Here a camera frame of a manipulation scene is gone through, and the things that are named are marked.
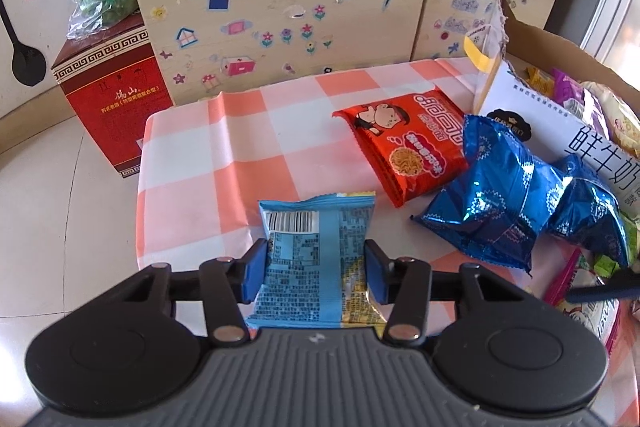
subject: cartoon boy illustration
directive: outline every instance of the cartoon boy illustration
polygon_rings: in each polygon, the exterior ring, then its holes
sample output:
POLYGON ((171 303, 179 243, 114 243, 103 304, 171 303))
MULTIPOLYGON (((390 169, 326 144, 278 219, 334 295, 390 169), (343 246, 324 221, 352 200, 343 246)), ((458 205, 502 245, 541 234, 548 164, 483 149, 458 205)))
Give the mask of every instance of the cartoon boy illustration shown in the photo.
POLYGON ((366 110, 358 113, 355 126, 367 129, 376 136, 380 136, 385 129, 391 129, 397 123, 409 123, 409 115, 397 105, 379 103, 375 108, 372 105, 363 105, 366 110))

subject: red instant noodle bag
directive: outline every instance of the red instant noodle bag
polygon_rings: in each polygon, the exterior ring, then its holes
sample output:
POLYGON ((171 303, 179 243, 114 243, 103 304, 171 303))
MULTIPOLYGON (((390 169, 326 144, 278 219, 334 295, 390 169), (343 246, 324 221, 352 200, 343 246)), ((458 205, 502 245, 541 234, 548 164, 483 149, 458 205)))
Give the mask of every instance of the red instant noodle bag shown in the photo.
POLYGON ((466 168, 463 113, 438 88, 334 112, 396 207, 451 181, 466 168))

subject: black spoon decal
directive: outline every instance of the black spoon decal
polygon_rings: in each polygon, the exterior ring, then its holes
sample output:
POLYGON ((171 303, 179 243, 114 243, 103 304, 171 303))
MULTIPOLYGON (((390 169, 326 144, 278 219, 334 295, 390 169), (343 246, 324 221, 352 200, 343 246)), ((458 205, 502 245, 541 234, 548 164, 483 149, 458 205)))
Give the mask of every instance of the black spoon decal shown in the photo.
POLYGON ((25 86, 35 86, 42 82, 47 73, 47 61, 40 50, 22 44, 18 40, 2 0, 0 0, 0 18, 2 18, 4 28, 14 45, 14 60, 11 68, 15 79, 25 86))

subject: blue snack bag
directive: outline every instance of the blue snack bag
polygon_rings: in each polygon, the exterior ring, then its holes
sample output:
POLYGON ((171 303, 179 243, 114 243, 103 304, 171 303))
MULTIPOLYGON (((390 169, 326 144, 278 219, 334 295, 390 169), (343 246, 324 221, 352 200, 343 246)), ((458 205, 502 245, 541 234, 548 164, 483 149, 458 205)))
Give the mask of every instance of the blue snack bag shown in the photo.
POLYGON ((471 257, 529 272, 533 245, 571 177, 484 116, 465 116, 463 151, 469 168, 412 219, 471 257))
POLYGON ((246 318, 252 328, 383 327, 369 302, 364 240, 375 194, 260 201, 269 239, 264 282, 246 318))
POLYGON ((620 266, 628 266, 625 226, 618 201, 596 172, 571 154, 553 163, 572 181, 549 219, 547 230, 596 254, 607 255, 620 266))

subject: pink checkered tablecloth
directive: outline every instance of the pink checkered tablecloth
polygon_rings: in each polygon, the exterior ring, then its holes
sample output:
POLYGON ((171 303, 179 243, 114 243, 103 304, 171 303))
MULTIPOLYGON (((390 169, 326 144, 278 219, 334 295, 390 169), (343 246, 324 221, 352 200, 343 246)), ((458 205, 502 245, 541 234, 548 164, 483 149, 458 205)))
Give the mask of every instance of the pink checkered tablecloth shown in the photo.
MULTIPOLYGON (((368 237, 389 257, 408 255, 436 270, 456 271, 469 258, 409 220, 431 196, 394 208, 347 124, 331 115, 434 86, 469 112, 476 73, 467 58, 421 60, 306 76, 156 113, 146 123, 140 168, 138 265, 165 261, 174 271, 191 270, 213 257, 240 257, 255 239, 264 237, 258 200, 298 201, 374 189, 376 208, 368 237)), ((541 296, 572 250, 543 235, 534 248, 531 278, 520 270, 488 267, 541 296)), ((383 312, 388 316, 388 309, 383 312)), ((181 303, 177 317, 194 332, 204 333, 201 307, 181 303)), ((430 331, 453 319, 452 306, 432 303, 430 331)), ((612 425, 639 423, 639 330, 630 314, 624 314, 594 404, 612 425)))

